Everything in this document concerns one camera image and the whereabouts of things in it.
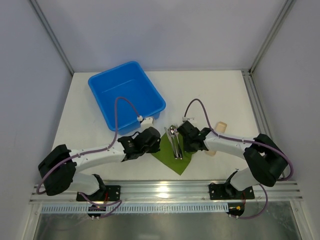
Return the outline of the silver table knife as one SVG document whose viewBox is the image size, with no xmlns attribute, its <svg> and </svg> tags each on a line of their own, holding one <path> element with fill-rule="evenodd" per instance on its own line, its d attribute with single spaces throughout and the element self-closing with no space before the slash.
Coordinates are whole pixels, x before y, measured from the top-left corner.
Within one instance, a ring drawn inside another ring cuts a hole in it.
<svg viewBox="0 0 320 240">
<path fill-rule="evenodd" d="M 169 142 L 170 142 L 171 148 L 172 148 L 172 150 L 173 150 L 174 158 L 175 158 L 175 159 L 178 159 L 179 155 L 177 154 L 177 151 L 176 151 L 176 148 L 175 148 L 173 139 L 172 139 L 172 137 L 171 137 L 171 135 L 170 135 L 170 133 L 169 133 L 169 130 L 168 130 L 166 127 L 164 127 L 164 130 L 165 130 L 165 133 L 166 133 L 166 135 L 167 135 L 167 138 L 168 138 L 168 140 L 169 140 Z"/>
</svg>

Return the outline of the silver fork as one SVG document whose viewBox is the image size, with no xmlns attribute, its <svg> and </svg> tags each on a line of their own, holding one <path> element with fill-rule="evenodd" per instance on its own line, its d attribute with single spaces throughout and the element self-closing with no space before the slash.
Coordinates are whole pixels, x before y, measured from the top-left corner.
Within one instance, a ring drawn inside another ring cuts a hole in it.
<svg viewBox="0 0 320 240">
<path fill-rule="evenodd" d="M 171 134 L 173 136 L 173 140 L 174 140 L 175 148 L 176 148 L 176 151 L 177 151 L 177 154 L 178 154 L 178 158 L 180 160 L 182 160 L 183 159 L 183 154 L 182 154 L 182 150 L 181 150 L 181 147 L 180 147 L 177 126 L 176 125 L 172 125 L 170 127 L 170 132 L 171 132 Z"/>
</svg>

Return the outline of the green paper napkin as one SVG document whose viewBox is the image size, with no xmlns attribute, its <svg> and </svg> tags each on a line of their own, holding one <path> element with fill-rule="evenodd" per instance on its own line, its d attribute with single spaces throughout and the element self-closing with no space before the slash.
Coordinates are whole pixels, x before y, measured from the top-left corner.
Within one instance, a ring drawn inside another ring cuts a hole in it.
<svg viewBox="0 0 320 240">
<path fill-rule="evenodd" d="M 192 156 L 195 154 L 195 152 L 184 151 L 183 138 L 181 136 L 179 136 L 179 142 L 182 148 L 182 159 L 174 157 L 172 146 L 166 134 L 163 134 L 161 137 L 159 145 L 160 151 L 152 153 L 152 155 L 175 173 L 182 175 L 182 173 L 190 164 Z"/>
</svg>

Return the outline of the beige cutlery tray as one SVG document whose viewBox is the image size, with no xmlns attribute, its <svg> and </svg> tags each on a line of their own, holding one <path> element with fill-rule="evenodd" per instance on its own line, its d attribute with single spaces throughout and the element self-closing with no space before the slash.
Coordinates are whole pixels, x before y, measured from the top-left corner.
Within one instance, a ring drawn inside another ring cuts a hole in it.
<svg viewBox="0 0 320 240">
<path fill-rule="evenodd" d="M 225 122 L 222 122 L 222 121 L 219 121 L 216 123 L 215 127 L 214 127 L 214 130 L 217 132 L 217 133 L 225 133 L 226 129 L 227 129 L 227 124 Z M 206 151 L 205 154 L 210 156 L 210 157 L 213 157 L 216 155 L 216 151 Z"/>
</svg>

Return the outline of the silver spoon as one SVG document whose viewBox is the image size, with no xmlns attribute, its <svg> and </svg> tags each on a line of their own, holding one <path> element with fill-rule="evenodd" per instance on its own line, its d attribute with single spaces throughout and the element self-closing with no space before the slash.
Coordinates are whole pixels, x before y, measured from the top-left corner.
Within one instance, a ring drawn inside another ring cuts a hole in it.
<svg viewBox="0 0 320 240">
<path fill-rule="evenodd" d="M 170 135 L 171 141 L 172 141 L 172 145 L 173 145 L 173 149 L 175 152 L 175 156 L 180 159 L 182 157 L 180 150 L 179 150 L 179 143 L 178 143 L 178 135 L 177 135 L 177 131 L 175 129 L 174 126 L 170 126 L 168 133 Z"/>
</svg>

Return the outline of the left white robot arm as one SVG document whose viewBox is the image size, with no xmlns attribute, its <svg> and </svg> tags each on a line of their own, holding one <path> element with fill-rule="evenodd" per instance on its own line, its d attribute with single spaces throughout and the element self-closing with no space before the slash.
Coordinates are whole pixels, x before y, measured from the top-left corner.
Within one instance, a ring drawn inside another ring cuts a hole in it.
<svg viewBox="0 0 320 240">
<path fill-rule="evenodd" d="M 41 182 L 37 194 L 56 196 L 65 191 L 83 194 L 97 201 L 106 192 L 98 174 L 84 174 L 87 169 L 110 163 L 136 160 L 144 154 L 160 151 L 161 135 L 154 127 L 130 136 L 115 138 L 110 145 L 70 150 L 65 144 L 56 146 L 38 165 Z"/>
</svg>

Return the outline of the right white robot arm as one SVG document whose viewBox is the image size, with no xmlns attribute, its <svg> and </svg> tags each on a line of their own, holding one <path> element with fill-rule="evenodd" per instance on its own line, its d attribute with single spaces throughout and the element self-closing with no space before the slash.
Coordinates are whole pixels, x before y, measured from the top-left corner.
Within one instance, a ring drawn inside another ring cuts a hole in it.
<svg viewBox="0 0 320 240">
<path fill-rule="evenodd" d="M 223 152 L 246 161 L 247 168 L 233 172 L 219 193 L 227 199 L 239 198 L 244 190 L 262 184 L 273 187 L 288 166 L 283 152 L 265 134 L 254 138 L 236 138 L 211 131 L 205 127 L 199 130 L 189 121 L 177 128 L 182 136 L 186 152 Z"/>
</svg>

